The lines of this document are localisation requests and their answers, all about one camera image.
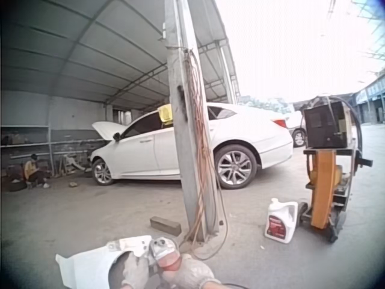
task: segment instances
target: taillight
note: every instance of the taillight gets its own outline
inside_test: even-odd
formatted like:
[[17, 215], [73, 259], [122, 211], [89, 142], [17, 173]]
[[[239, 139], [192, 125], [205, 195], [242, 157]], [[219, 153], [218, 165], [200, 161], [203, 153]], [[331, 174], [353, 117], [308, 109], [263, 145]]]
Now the taillight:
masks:
[[282, 126], [283, 128], [288, 128], [286, 126], [286, 121], [285, 119], [276, 119], [276, 120], [273, 120], [273, 122], [275, 122], [276, 124], [278, 124], [279, 126]]

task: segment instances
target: alloy rim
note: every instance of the alloy rim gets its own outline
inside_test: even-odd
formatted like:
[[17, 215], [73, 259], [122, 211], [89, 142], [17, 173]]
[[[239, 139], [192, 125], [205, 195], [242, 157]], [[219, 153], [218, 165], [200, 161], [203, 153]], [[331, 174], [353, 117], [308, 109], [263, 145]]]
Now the alloy rim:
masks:
[[218, 162], [218, 175], [226, 184], [239, 185], [251, 174], [251, 160], [243, 152], [230, 151]]
[[102, 184], [110, 182], [111, 172], [109, 171], [106, 163], [100, 163], [95, 167], [95, 178]]
[[297, 146], [302, 146], [305, 142], [305, 140], [303, 139], [302, 132], [296, 133], [294, 140], [295, 140], [295, 143], [297, 144]]

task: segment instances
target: concrete floor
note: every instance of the concrete floor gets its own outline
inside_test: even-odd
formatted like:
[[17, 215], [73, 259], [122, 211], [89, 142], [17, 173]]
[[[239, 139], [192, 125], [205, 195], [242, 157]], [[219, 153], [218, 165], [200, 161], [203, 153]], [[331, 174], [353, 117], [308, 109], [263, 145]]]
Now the concrete floor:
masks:
[[[264, 289], [365, 288], [373, 282], [385, 269], [385, 126], [364, 126], [363, 136], [364, 157], [374, 166], [354, 178], [348, 217], [335, 244], [303, 227], [289, 244], [263, 236], [272, 197], [310, 200], [306, 157], [295, 149], [291, 160], [259, 172], [247, 188], [223, 191], [229, 236], [206, 262], [216, 277]], [[21, 288], [63, 288], [56, 253], [69, 257], [122, 237], [162, 235], [150, 227], [152, 216], [187, 229], [178, 182], [99, 187], [76, 177], [79, 187], [69, 188], [72, 178], [55, 180], [48, 190], [2, 193], [2, 270]]]

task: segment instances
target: glove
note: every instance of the glove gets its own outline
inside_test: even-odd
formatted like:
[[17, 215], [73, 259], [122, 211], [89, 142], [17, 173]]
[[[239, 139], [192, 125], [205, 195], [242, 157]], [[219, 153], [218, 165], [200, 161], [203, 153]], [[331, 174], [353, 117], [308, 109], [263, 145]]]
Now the glove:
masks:
[[162, 277], [171, 287], [180, 289], [202, 289], [207, 282], [220, 281], [214, 278], [214, 274], [205, 263], [195, 260], [191, 255], [183, 254], [178, 271], [164, 271]]
[[129, 285], [132, 289], [144, 289], [149, 280], [149, 260], [145, 257], [137, 258], [131, 252], [125, 262], [123, 276], [125, 279], [122, 286]]

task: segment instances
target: sky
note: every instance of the sky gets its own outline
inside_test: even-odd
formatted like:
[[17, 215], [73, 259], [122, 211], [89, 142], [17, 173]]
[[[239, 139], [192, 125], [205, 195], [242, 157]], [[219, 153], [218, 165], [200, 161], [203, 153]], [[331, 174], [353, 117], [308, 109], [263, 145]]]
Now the sky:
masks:
[[329, 20], [329, 0], [216, 2], [241, 95], [295, 102], [356, 92], [375, 79], [367, 71], [384, 64], [359, 53], [370, 47], [373, 26], [350, 0], [337, 0]]

